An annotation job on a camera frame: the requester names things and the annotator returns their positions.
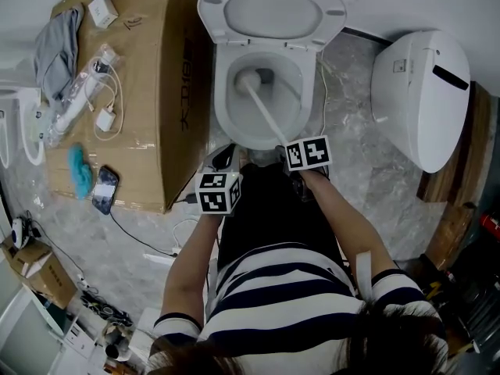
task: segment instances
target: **toilet lid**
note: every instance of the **toilet lid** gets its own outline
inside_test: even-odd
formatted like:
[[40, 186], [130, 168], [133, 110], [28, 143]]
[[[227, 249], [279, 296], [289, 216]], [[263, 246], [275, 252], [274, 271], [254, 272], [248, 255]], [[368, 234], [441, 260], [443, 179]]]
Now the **toilet lid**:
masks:
[[321, 50], [344, 27], [343, 0], [198, 0], [214, 43]]

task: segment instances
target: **gray cloth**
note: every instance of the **gray cloth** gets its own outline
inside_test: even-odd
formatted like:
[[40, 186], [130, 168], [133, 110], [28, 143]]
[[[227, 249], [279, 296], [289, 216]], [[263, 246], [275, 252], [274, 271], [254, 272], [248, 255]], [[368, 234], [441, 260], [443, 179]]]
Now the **gray cloth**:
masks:
[[51, 107], [60, 105], [76, 76], [77, 32], [83, 17], [84, 7], [75, 5], [52, 18], [35, 41], [36, 81]]

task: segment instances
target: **power adapter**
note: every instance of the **power adapter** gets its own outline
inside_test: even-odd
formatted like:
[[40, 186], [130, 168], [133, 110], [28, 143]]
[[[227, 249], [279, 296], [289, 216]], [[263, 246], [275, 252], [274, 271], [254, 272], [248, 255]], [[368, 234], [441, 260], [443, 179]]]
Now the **power adapter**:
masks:
[[107, 109], [101, 109], [95, 121], [95, 125], [103, 132], [109, 132], [113, 122], [116, 118], [116, 114], [113, 111], [108, 111]]

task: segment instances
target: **wooden board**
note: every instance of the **wooden board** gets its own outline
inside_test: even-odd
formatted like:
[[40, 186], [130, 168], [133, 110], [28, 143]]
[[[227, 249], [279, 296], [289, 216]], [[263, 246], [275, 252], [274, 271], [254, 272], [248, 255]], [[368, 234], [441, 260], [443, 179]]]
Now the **wooden board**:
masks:
[[467, 229], [469, 229], [475, 207], [454, 206], [448, 203], [430, 240], [425, 255], [438, 270], [446, 270], [454, 258]]
[[456, 167], [459, 163], [460, 144], [461, 141], [457, 144], [450, 160], [439, 171], [436, 173], [422, 172], [416, 197], [427, 203], [448, 201], [455, 179]]
[[462, 134], [470, 133], [470, 143], [462, 143], [459, 161], [448, 201], [461, 206], [474, 199], [477, 183], [483, 169], [484, 153], [488, 144], [491, 119], [491, 96], [478, 83], [471, 83], [469, 119]]

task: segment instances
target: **black and white striped shirt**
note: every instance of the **black and white striped shirt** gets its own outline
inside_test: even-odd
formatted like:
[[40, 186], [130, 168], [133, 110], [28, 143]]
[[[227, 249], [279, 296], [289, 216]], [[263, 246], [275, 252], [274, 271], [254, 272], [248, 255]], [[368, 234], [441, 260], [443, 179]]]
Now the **black and white striped shirt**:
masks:
[[[388, 309], [432, 310], [400, 270], [379, 274], [372, 285], [373, 298]], [[351, 281], [334, 261], [307, 245], [281, 243], [252, 250], [218, 274], [204, 327], [171, 313], [156, 321], [154, 333], [176, 346], [211, 341], [237, 357], [245, 374], [332, 374], [364, 304], [354, 296]]]

